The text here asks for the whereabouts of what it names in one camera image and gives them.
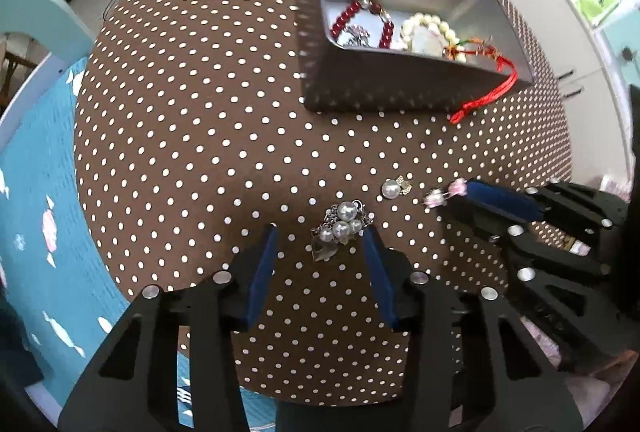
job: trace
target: blue gripper pad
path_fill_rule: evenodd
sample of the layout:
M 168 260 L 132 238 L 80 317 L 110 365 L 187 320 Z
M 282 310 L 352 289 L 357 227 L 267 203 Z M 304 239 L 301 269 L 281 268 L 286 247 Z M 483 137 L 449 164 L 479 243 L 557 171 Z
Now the blue gripper pad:
M 258 266 L 255 269 L 254 278 L 249 288 L 249 300 L 247 303 L 246 320 L 251 327 L 254 325 L 264 306 L 264 300 L 267 298 L 269 282 L 271 281 L 271 272 L 276 262 L 278 228 L 270 225 L 265 230 L 266 238 L 262 237 L 262 250 Z
M 364 229 L 362 238 L 371 288 L 378 303 L 378 313 L 386 325 L 394 329 L 398 326 L 399 319 L 394 307 L 394 287 L 384 266 L 387 249 L 377 232 L 371 227 Z
M 466 196 L 473 202 L 515 215 L 524 221 L 543 221 L 544 216 L 536 202 L 521 193 L 479 181 L 466 184 Z

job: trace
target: brown tablecloth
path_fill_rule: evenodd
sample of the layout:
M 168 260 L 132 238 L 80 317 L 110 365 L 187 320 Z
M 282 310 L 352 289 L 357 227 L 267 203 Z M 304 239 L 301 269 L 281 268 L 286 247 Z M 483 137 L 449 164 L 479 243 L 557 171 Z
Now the brown tablecloth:
M 499 1 L 536 85 L 452 126 L 430 112 L 307 112 L 296 0 L 122 0 L 84 76 L 74 147 L 80 202 L 118 288 L 132 299 L 150 283 L 194 285 L 276 222 L 262 316 L 234 338 L 241 385 L 326 405 L 398 395 L 408 339 L 378 316 L 360 242 L 314 263 L 310 231 L 333 203 L 360 199 L 416 268 L 456 289 L 504 288 L 496 248 L 419 204 L 455 177 L 518 188 L 569 177 L 557 83 L 526 23 Z M 380 186 L 398 174 L 414 189 L 383 200 Z M 188 354 L 186 332 L 179 347 Z

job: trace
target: open box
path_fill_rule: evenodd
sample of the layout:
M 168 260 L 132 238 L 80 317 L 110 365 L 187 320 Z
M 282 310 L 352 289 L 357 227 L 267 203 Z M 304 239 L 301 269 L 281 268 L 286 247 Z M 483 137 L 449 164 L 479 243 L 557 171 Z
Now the open box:
M 305 107 L 313 111 L 436 110 L 453 112 L 503 82 L 494 60 L 468 56 L 467 63 L 377 47 L 342 47 L 332 39 L 335 19 L 352 0 L 298 0 L 297 22 Z M 532 85 L 530 58 L 497 0 L 374 0 L 391 14 L 397 36 L 417 12 L 446 20 L 460 39 L 488 40 L 518 70 L 508 94 Z M 379 18 L 360 12 L 352 23 L 382 32 Z

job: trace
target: silver bead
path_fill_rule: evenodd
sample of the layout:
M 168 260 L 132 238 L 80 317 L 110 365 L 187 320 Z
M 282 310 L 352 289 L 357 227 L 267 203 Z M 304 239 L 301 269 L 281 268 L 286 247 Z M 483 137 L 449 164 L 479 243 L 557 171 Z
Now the silver bead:
M 324 227 L 320 230 L 318 238 L 322 242 L 331 242 L 334 239 L 334 232 L 330 227 Z
M 338 206 L 338 217 L 340 217 L 342 221 L 352 221 L 356 218 L 357 214 L 358 208 L 356 208 L 356 205 L 349 201 L 340 203 L 340 206 Z
M 344 240 L 349 237 L 349 223 L 338 221 L 334 224 L 334 236 L 338 240 Z
M 349 231 L 356 235 L 362 229 L 362 221 L 360 219 L 353 219 L 349 223 Z
M 382 185 L 382 195 L 387 199 L 395 199 L 401 191 L 402 187 L 395 179 L 389 179 Z

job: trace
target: red string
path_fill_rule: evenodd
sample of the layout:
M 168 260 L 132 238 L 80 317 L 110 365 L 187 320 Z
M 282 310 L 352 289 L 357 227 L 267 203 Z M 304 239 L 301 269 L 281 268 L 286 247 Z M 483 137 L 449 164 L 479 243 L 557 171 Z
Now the red string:
M 474 50 L 460 50 L 459 52 L 462 52 L 464 54 L 476 54 Z M 493 48 L 488 49 L 486 52 L 482 52 L 481 54 L 485 56 L 493 56 L 495 54 L 495 49 Z M 510 66 L 511 74 L 509 78 L 504 80 L 500 85 L 498 85 L 491 92 L 482 96 L 481 98 L 475 99 L 473 101 L 469 101 L 467 103 L 463 103 L 460 110 L 458 110 L 454 115 L 451 116 L 449 121 L 451 122 L 452 125 L 456 125 L 457 123 L 460 123 L 460 121 L 464 116 L 466 116 L 476 108 L 483 107 L 485 105 L 488 105 L 489 103 L 496 101 L 498 98 L 506 94 L 509 91 L 509 89 L 516 83 L 516 81 L 518 81 L 518 71 L 516 70 L 516 67 L 515 65 L 513 65 L 513 62 L 511 62 L 511 60 L 508 60 L 504 56 L 499 55 L 495 59 L 495 64 L 496 64 L 496 70 L 498 72 L 500 72 L 505 65 Z

